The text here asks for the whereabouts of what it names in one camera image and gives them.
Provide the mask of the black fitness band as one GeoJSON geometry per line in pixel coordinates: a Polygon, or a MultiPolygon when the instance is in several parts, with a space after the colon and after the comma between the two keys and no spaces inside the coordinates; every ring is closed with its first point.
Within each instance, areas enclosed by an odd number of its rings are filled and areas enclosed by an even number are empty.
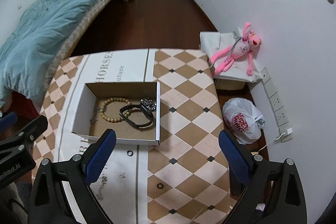
{"type": "Polygon", "coordinates": [[[120,109],[120,117],[136,129],[152,126],[156,105],[132,104],[120,109]]]}

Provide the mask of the white wall socket strip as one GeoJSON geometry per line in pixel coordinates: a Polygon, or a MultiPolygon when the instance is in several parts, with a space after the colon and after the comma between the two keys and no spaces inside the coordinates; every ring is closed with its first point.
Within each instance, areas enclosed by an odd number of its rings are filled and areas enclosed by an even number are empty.
{"type": "MultiPolygon", "coordinates": [[[[292,128],[290,125],[289,118],[286,114],[285,106],[282,103],[282,100],[280,98],[278,89],[273,83],[272,77],[269,74],[266,67],[264,67],[261,72],[261,81],[264,87],[264,90],[266,92],[266,96],[268,98],[268,101],[270,103],[270,107],[272,108],[272,112],[274,114],[276,124],[279,131],[279,136],[281,133],[283,133],[286,129],[292,128]]],[[[289,140],[293,139],[293,133],[290,136],[282,137],[279,141],[280,142],[287,142],[289,140]]]]}

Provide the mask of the pink panther plush toy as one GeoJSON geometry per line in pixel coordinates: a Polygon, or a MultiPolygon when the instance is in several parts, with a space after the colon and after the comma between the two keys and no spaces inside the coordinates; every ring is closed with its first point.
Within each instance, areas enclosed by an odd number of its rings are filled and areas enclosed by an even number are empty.
{"type": "Polygon", "coordinates": [[[215,62],[220,58],[226,58],[225,61],[221,62],[221,64],[215,68],[214,76],[228,71],[236,60],[245,55],[248,55],[247,75],[252,76],[253,51],[261,46],[262,39],[251,29],[251,25],[250,22],[246,22],[241,37],[238,38],[232,46],[215,53],[210,58],[212,66],[214,66],[215,62]]]}

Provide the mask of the white printed plastic bag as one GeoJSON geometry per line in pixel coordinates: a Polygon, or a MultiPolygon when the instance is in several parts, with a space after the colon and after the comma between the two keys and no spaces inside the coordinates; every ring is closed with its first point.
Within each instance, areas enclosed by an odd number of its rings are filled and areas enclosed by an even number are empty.
{"type": "Polygon", "coordinates": [[[242,145],[255,143],[261,137],[265,120],[252,101],[245,98],[231,98],[223,106],[223,118],[242,145]]]}

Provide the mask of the cardboard box under cloth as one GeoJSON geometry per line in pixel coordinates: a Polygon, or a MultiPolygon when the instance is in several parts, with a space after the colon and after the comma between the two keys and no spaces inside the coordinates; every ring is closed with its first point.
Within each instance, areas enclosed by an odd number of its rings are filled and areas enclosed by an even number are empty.
{"type": "Polygon", "coordinates": [[[236,81],[236,80],[227,80],[227,79],[215,79],[215,88],[217,90],[224,91],[237,91],[244,88],[246,82],[236,81]]]}

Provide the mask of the blue duvet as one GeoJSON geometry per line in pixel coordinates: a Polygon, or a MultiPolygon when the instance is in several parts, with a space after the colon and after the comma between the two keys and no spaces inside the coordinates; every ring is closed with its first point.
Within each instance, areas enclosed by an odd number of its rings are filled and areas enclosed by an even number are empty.
{"type": "Polygon", "coordinates": [[[37,0],[1,46],[1,105],[12,92],[35,104],[45,96],[48,67],[98,0],[37,0]]]}

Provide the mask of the white cloth on box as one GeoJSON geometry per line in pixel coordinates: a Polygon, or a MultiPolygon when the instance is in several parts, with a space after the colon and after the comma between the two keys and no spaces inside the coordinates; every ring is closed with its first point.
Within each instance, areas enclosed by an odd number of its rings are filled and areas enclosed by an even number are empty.
{"type": "Polygon", "coordinates": [[[261,39],[250,28],[239,27],[230,33],[203,31],[200,42],[214,78],[247,83],[261,80],[255,65],[261,39]]]}

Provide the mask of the white cardboard box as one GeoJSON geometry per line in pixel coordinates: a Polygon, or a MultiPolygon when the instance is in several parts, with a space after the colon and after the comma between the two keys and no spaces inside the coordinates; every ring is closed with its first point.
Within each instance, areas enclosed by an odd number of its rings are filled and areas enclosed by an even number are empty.
{"type": "Polygon", "coordinates": [[[117,143],[160,145],[159,83],[85,83],[77,96],[71,133],[96,141],[106,129],[112,129],[116,133],[117,143]],[[136,129],[120,117],[120,109],[132,104],[156,105],[152,126],[136,129]]]}

